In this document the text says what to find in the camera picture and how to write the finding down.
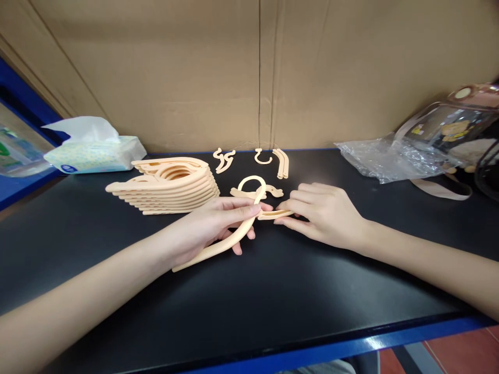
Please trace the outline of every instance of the tissue box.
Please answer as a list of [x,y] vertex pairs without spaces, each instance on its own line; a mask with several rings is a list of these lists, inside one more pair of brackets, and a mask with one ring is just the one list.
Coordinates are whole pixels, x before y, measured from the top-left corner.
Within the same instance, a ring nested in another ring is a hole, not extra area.
[[43,156],[66,174],[131,170],[132,161],[147,154],[137,137],[119,136],[101,117],[63,119],[43,127],[71,137]]
[[120,136],[119,143],[68,143],[46,153],[43,158],[66,174],[123,171],[132,161],[145,157],[137,137]]

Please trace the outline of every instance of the logo on tissue pack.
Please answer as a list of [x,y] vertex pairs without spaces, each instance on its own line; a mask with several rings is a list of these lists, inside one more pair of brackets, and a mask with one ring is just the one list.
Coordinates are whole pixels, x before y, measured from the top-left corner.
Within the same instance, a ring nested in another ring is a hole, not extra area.
[[61,169],[65,172],[77,172],[78,169],[72,167],[71,165],[61,165]]

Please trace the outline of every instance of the forearm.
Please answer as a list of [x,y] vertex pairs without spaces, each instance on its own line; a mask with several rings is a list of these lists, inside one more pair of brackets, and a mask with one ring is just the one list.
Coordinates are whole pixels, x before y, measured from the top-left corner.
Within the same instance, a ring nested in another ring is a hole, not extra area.
[[411,273],[499,320],[499,262],[376,223],[362,254]]
[[147,240],[0,317],[0,372],[38,371],[169,270]]

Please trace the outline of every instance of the person's left hand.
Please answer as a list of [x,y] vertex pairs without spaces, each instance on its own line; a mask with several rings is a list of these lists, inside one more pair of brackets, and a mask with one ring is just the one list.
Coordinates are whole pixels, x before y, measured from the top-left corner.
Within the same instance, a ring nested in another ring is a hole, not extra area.
[[[265,203],[255,205],[254,200],[247,197],[218,197],[145,240],[160,252],[168,267],[173,268],[192,260],[214,241],[229,237],[232,234],[229,228],[239,227],[260,210],[271,211],[272,207]],[[253,227],[247,237],[255,238]],[[236,243],[232,250],[241,255],[241,244]]]

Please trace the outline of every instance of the blue shelf frame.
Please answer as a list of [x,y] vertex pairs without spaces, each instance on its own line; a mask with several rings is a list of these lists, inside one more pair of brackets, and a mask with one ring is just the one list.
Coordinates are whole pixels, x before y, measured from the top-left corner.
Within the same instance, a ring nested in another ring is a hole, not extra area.
[[395,346],[412,344],[423,340],[441,338],[457,333],[468,332],[497,324],[484,316],[457,318],[445,322],[406,328],[395,332],[380,333],[362,339],[352,339],[325,344],[301,350],[241,360],[196,370],[183,371],[185,374],[253,374],[275,373],[303,366],[352,357],[367,352],[378,351]]
[[[0,102],[22,119],[40,136],[53,146],[60,145],[69,136],[64,132],[41,128],[62,118],[2,59],[0,59]],[[49,181],[63,175],[52,170],[38,176],[17,178],[22,185],[20,189],[0,201],[0,210],[21,200]]]

